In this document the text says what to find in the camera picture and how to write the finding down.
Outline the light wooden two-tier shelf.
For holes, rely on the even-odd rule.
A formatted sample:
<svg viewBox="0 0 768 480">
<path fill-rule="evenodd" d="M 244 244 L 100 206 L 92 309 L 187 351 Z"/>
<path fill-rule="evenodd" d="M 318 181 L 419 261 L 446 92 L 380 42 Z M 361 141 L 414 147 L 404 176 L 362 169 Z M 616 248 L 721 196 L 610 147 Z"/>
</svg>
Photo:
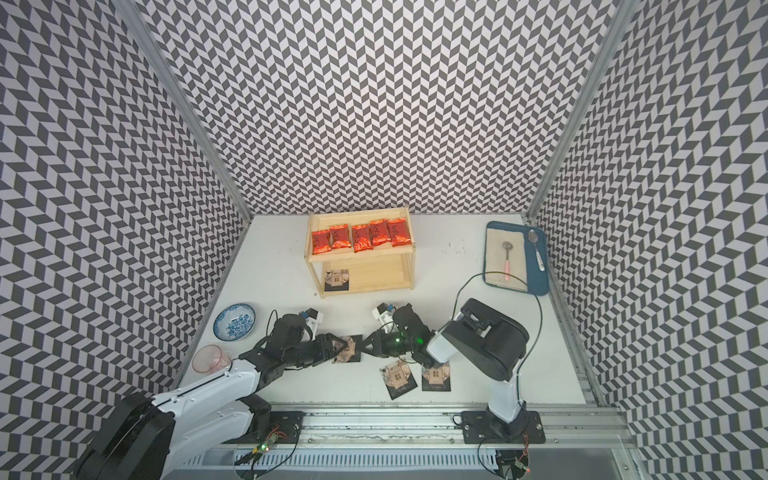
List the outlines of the light wooden two-tier shelf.
<svg viewBox="0 0 768 480">
<path fill-rule="evenodd" d="M 396 247 L 387 243 L 358 253 L 351 248 L 336 249 L 322 254 L 313 252 L 312 233 L 315 231 L 326 230 L 334 225 L 346 224 L 352 227 L 372 220 L 398 218 L 404 218 L 408 231 L 413 231 L 411 215 L 406 206 L 311 214 L 307 225 L 304 260 L 318 295 L 325 298 L 335 295 L 412 289 L 415 284 L 416 260 L 416 245 L 413 243 Z M 326 274 L 340 270 L 346 270 L 349 274 L 348 288 L 327 291 L 325 289 Z"/>
</svg>

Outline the red tea bag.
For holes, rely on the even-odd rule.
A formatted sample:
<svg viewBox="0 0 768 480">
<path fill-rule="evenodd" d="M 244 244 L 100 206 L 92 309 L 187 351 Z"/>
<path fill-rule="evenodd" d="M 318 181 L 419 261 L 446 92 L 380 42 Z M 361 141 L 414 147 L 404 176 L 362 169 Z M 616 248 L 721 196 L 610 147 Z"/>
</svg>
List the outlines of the red tea bag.
<svg viewBox="0 0 768 480">
<path fill-rule="evenodd" d="M 371 232 L 371 244 L 373 247 L 382 246 L 391 242 L 387 219 L 372 220 L 369 223 Z"/>
<path fill-rule="evenodd" d="M 387 221 L 390 241 L 393 247 L 410 245 L 412 236 L 406 218 L 396 218 Z"/>
<path fill-rule="evenodd" d="M 329 227 L 331 248 L 333 250 L 348 249 L 352 247 L 350 228 L 348 224 L 338 224 Z"/>
<path fill-rule="evenodd" d="M 311 246 L 313 255 L 330 252 L 333 249 L 330 230 L 313 231 L 311 233 Z"/>
<path fill-rule="evenodd" d="M 351 227 L 352 244 L 355 253 L 373 250 L 372 233 L 369 224 L 353 225 Z"/>
</svg>

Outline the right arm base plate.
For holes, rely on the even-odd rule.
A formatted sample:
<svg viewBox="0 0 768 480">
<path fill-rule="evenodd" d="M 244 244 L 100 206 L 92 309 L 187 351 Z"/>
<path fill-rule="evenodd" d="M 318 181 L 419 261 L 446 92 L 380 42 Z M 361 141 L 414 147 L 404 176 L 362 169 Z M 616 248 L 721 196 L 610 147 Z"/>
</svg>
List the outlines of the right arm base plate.
<svg viewBox="0 0 768 480">
<path fill-rule="evenodd" d="M 464 443 L 544 444 L 546 436 L 541 416 L 536 411 L 522 410 L 511 422 L 505 422 L 486 411 L 463 411 L 458 426 Z"/>
</svg>

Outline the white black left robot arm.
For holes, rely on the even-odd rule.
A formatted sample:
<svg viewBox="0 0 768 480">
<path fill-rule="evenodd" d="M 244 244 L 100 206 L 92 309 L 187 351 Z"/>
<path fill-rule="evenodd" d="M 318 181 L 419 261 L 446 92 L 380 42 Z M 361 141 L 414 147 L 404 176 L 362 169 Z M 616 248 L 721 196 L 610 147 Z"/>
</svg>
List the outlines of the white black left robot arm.
<svg viewBox="0 0 768 480">
<path fill-rule="evenodd" d="M 341 337 L 316 333 L 310 323 L 318 316 L 314 309 L 286 314 L 222 370 L 167 393 L 123 398 L 74 462 L 73 477 L 162 479 L 222 443 L 274 443 L 280 431 L 260 391 L 286 370 L 317 366 L 348 346 Z"/>
</svg>

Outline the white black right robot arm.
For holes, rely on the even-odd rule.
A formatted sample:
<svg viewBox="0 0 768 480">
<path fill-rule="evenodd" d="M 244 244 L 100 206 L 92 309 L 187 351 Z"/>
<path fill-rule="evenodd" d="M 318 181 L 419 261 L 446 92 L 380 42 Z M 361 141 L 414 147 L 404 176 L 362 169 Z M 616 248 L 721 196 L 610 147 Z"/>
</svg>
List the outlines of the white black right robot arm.
<svg viewBox="0 0 768 480">
<path fill-rule="evenodd" d="M 492 417 L 511 424 L 520 416 L 519 370 L 530 340 L 522 324 L 474 298 L 438 330 L 430 329 L 410 304 L 381 304 L 374 313 L 382 325 L 357 344 L 360 352 L 378 358 L 409 354 L 426 368 L 461 355 L 493 381 L 488 401 Z"/>
</svg>

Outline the brown tea bag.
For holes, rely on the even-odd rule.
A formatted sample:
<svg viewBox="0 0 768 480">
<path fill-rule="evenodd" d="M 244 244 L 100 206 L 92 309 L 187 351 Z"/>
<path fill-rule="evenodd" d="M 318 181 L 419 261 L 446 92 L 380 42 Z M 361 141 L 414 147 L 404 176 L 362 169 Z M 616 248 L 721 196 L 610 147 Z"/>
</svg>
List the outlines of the brown tea bag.
<svg viewBox="0 0 768 480">
<path fill-rule="evenodd" d="M 340 292 L 350 289 L 350 273 L 348 269 L 329 270 L 324 275 L 324 291 Z"/>
<path fill-rule="evenodd" d="M 363 336 L 361 334 L 343 336 L 341 342 L 335 340 L 334 347 L 336 349 L 344 346 L 336 357 L 332 360 L 333 364 L 348 364 L 359 363 L 362 359 L 362 353 L 358 350 L 358 345 L 362 342 Z"/>
<path fill-rule="evenodd" d="M 427 392 L 450 392 L 450 364 L 444 363 L 432 368 L 422 368 L 422 390 Z"/>
<path fill-rule="evenodd" d="M 391 400 L 417 388 L 417 382 L 407 362 L 398 360 L 380 369 L 381 377 Z"/>
</svg>

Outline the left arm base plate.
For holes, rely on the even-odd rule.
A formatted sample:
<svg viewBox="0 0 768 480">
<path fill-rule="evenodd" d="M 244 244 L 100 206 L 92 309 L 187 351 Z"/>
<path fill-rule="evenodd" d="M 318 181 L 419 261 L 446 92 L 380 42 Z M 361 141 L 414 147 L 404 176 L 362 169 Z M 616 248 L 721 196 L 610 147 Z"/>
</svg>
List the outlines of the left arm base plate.
<svg viewBox="0 0 768 480">
<path fill-rule="evenodd" d="M 226 441 L 226 444 L 296 444 L 302 432 L 304 417 L 303 411 L 276 411 L 269 415 L 255 415 L 246 432 Z"/>
</svg>

